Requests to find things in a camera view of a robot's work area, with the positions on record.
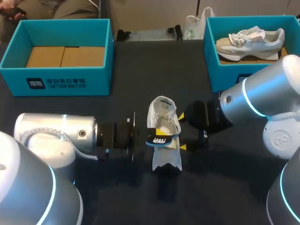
blue cardboard box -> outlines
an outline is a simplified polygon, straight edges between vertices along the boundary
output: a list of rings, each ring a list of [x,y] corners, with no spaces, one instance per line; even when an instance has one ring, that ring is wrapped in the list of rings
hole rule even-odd
[[[103,66],[26,67],[35,46],[104,47]],[[113,35],[108,19],[21,21],[0,71],[14,96],[109,95]]]
[[[285,31],[285,49],[288,54],[300,55],[300,23],[295,16],[209,17],[206,21],[203,48],[213,92],[226,90],[234,86],[239,78],[249,76],[270,65],[269,63],[225,65],[220,63],[215,41],[254,26],[267,31],[282,28]]]

person's hand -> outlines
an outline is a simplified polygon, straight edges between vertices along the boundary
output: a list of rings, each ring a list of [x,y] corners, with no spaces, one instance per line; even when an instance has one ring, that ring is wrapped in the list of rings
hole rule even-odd
[[[2,10],[2,9],[8,9],[8,8],[14,8],[14,7],[15,6],[13,4],[9,3],[9,2],[2,2],[2,3],[0,3],[0,10]],[[18,23],[24,17],[25,17],[25,15],[23,15],[21,13],[18,13],[18,14],[15,15],[14,18],[10,17],[10,18],[7,18],[7,19]]]

sneaker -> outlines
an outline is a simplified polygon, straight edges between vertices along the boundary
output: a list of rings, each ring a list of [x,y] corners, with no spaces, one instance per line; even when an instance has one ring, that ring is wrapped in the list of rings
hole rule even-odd
[[[241,30],[237,34],[216,41],[216,49],[220,56],[239,61],[247,55],[256,56],[263,60],[278,60],[278,52],[285,42],[285,31],[264,31],[255,26]]]
[[[150,104],[147,128],[147,145],[154,147],[152,170],[169,163],[182,170],[179,134],[181,132],[175,103],[159,96]]]

white plastic bag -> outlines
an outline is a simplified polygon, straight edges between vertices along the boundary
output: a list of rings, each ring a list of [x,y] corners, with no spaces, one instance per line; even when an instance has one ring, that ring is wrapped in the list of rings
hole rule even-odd
[[[207,17],[215,17],[214,11],[210,7],[203,10],[201,19],[189,15],[186,18],[186,26],[184,28],[184,40],[203,39],[205,24]]]

screw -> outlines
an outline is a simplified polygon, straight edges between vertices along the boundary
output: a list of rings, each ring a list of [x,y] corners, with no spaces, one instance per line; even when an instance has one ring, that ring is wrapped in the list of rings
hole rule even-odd
[[[80,137],[86,136],[86,131],[85,131],[85,130],[79,131],[79,136],[80,136]]]
[[[229,96],[227,96],[227,98],[226,98],[226,102],[230,102],[231,101],[231,96],[229,95]]]

